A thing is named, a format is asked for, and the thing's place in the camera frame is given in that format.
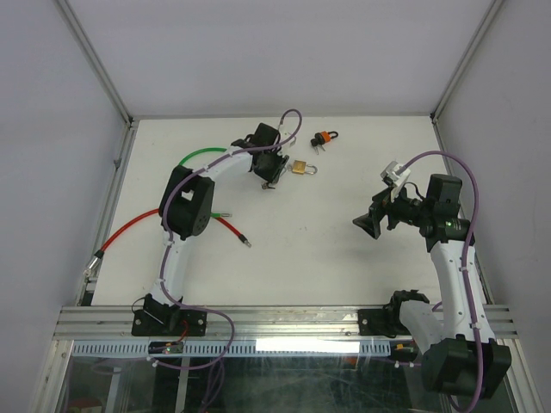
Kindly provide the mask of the large brass padlock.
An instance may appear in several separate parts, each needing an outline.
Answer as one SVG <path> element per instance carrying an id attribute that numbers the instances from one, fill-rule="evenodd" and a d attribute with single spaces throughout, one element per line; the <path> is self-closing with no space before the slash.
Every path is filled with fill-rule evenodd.
<path id="1" fill-rule="evenodd" d="M 306 161 L 294 160 L 287 165 L 287 170 L 296 175 L 313 176 L 318 173 L 318 168 L 315 165 L 308 164 Z"/>

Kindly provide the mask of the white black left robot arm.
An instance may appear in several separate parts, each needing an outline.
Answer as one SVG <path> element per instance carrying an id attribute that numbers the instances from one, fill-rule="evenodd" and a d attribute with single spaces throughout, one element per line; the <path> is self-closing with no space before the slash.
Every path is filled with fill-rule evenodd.
<path id="1" fill-rule="evenodd" d="M 205 335 L 207 312 L 183 303 L 183 281 L 195 241 L 212 218 L 216 182 L 252 172 L 268 186 L 277 184 L 288 161 L 281 145 L 280 130 L 261 123 L 211 163 L 172 170 L 158 212 L 164 243 L 159 276 L 133 312 L 133 336 Z"/>

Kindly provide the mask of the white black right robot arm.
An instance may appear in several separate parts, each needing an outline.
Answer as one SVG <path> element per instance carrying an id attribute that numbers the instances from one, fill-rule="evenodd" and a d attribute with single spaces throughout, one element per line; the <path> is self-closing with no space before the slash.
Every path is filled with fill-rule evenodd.
<path id="1" fill-rule="evenodd" d="M 459 218 L 462 181 L 433 174 L 424 197 L 411 198 L 406 179 L 385 174 L 387 187 L 374 195 L 368 213 L 354 225 L 372 238 L 404 223 L 418 228 L 439 282 L 443 316 L 418 290 L 397 290 L 380 310 L 360 310 L 361 334 L 395 338 L 410 334 L 423 358 L 424 389 L 449 396 L 488 399 L 511 366 L 511 351 L 498 344 L 477 285 L 470 221 Z"/>

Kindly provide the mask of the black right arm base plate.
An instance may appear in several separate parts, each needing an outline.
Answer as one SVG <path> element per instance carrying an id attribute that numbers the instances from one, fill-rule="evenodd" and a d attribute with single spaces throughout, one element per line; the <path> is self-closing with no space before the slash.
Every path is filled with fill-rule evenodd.
<path id="1" fill-rule="evenodd" d="M 360 336 L 385 336 L 395 338 L 399 328 L 387 319 L 382 309 L 360 309 L 357 311 L 357 322 Z"/>

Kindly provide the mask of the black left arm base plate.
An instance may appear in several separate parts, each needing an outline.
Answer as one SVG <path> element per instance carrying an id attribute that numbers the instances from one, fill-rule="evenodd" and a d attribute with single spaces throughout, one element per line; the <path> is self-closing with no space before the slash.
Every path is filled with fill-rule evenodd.
<path id="1" fill-rule="evenodd" d="M 154 316 L 149 311 L 137 310 L 134 313 L 132 336 L 205 336 L 207 313 L 205 311 L 168 310 L 160 316 Z"/>

